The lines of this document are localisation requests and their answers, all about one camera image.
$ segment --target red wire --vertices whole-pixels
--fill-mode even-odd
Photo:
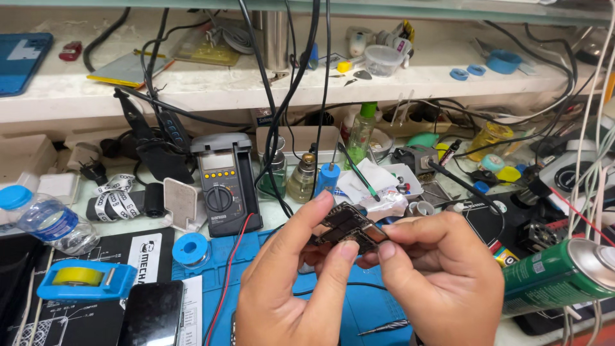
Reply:
[[[207,342],[205,343],[206,346],[209,346],[209,338],[211,338],[211,336],[213,334],[213,328],[216,325],[216,320],[218,319],[218,315],[220,314],[220,310],[222,310],[222,304],[224,303],[224,297],[226,296],[226,290],[229,287],[229,280],[231,279],[232,258],[235,257],[235,252],[237,252],[237,249],[239,248],[239,244],[241,243],[241,238],[244,237],[245,227],[248,225],[248,220],[250,220],[250,217],[252,215],[254,215],[253,212],[251,212],[245,218],[244,226],[241,228],[241,233],[239,233],[239,239],[237,240],[237,246],[235,247],[235,250],[233,250],[233,252],[231,254],[231,257],[230,257],[231,260],[229,261],[228,273],[226,274],[226,282],[224,283],[224,289],[222,290],[222,299],[220,300],[220,307],[216,311],[216,315],[213,317],[212,328],[211,328],[211,330],[209,330],[209,335],[207,336]]]
[[[589,220],[587,220],[587,218],[586,218],[585,216],[583,216],[583,214],[581,214],[578,210],[576,210],[576,209],[573,207],[573,205],[572,205],[572,204],[570,204],[570,202],[568,202],[568,200],[567,200],[566,198],[562,197],[562,196],[560,195],[560,193],[559,193],[559,192],[557,192],[557,190],[556,190],[556,189],[554,189],[554,188],[552,188],[552,187],[551,187],[550,189],[551,189],[551,191],[553,191],[553,193],[555,193],[555,195],[557,195],[557,196],[558,196],[558,197],[559,197],[559,198],[560,198],[560,199],[561,199],[564,203],[566,203],[566,204],[568,205],[568,207],[570,207],[570,209],[572,209],[572,210],[573,210],[573,211],[574,211],[574,212],[575,212],[578,216],[580,216],[580,217],[583,219],[583,221],[587,222],[587,224],[588,224],[588,225],[590,225],[590,226],[593,228],[593,230],[595,230],[596,232],[598,232],[598,234],[599,234],[599,235],[601,235],[601,236],[602,236],[602,238],[604,238],[604,239],[605,239],[605,240],[606,240],[606,241],[607,241],[607,242],[608,242],[608,243],[609,243],[612,247],[615,247],[615,243],[614,243],[614,242],[612,242],[612,241],[611,241],[611,240],[610,240],[607,236],[605,236],[605,235],[604,235],[604,233],[602,233],[602,232],[598,229],[598,227],[594,226],[594,225],[593,225],[593,223],[589,222]]]

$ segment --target desk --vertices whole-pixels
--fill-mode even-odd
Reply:
[[[397,139],[395,141],[395,146],[403,146],[405,140]],[[464,142],[459,150],[459,152],[463,152],[466,147],[469,145],[469,142]],[[533,152],[527,146],[521,147],[515,154],[515,159],[518,162],[528,161],[533,157]],[[476,167],[476,163],[470,161],[469,159],[460,159],[459,165],[465,171],[474,171]],[[254,172],[257,173],[259,169],[258,161],[253,159],[253,169]],[[381,164],[389,164],[389,159],[385,159]],[[121,168],[111,168],[107,170],[107,176],[111,178],[114,174],[132,172],[133,167],[121,167]],[[292,172],[294,166],[288,167],[288,174]],[[470,182],[469,178],[463,174],[457,165],[455,165],[454,161],[450,161],[446,168],[449,169],[452,173],[456,174],[459,177],[462,177],[464,180]],[[149,172],[141,172],[139,173],[139,178],[141,178],[144,182],[155,182],[154,178]],[[437,176],[437,180],[440,182],[442,187],[451,195],[461,195],[460,199],[464,199],[470,196],[470,193],[460,187],[457,183],[446,178],[442,175]],[[200,185],[200,180],[195,172],[195,181],[197,185]],[[96,184],[93,181],[81,179],[81,189],[79,192],[78,202],[73,205],[73,210],[77,212],[79,215],[85,215],[85,209],[87,207],[88,199],[94,197],[93,190],[96,188]],[[136,184],[133,191],[143,190],[144,187],[140,184]],[[497,186],[492,188],[487,194],[493,193],[502,193],[513,190],[518,190],[519,188],[515,185],[510,185],[508,187]],[[290,197],[286,197],[284,199],[288,205],[293,209],[293,211],[297,211],[302,204],[297,203],[294,199]],[[260,212],[263,216],[263,230],[270,230],[279,226],[280,224],[286,221],[286,215],[282,212],[280,205],[277,200],[274,199],[261,199],[260,200]],[[155,228],[162,228],[162,225],[159,223],[161,219],[150,219],[145,216],[139,216],[135,219],[131,220],[121,220],[117,222],[92,222],[93,225],[98,230],[101,236],[107,235],[116,235],[120,233],[128,233],[134,231],[143,231],[143,230],[151,230]],[[207,224],[203,226],[201,230],[207,238],[209,238],[209,234],[207,231]],[[175,231],[175,240],[183,235],[180,231]],[[612,320],[615,318],[615,312],[607,313],[603,316],[603,321]],[[583,329],[587,329],[593,326],[593,319],[583,321],[582,323],[576,324],[574,326],[574,331],[578,332]],[[547,344],[549,342],[553,342],[561,338],[561,329],[558,331],[554,331],[543,336],[527,336],[523,331],[515,324],[512,319],[502,320],[498,326],[498,331],[496,334],[495,346],[518,346],[518,345],[527,345],[527,346],[540,346]]]

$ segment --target yellow tape roll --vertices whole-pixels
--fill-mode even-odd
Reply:
[[[62,268],[58,270],[51,284],[54,286],[99,286],[104,275],[105,273],[90,268]]]

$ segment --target green spray can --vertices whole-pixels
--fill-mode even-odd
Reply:
[[[502,317],[615,296],[615,248],[569,239],[502,270]]]

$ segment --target digital multimeter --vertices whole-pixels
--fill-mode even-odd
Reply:
[[[192,140],[190,152],[198,157],[211,237],[239,234],[249,213],[254,215],[245,231],[263,227],[254,187],[251,149],[248,135],[236,132]]]

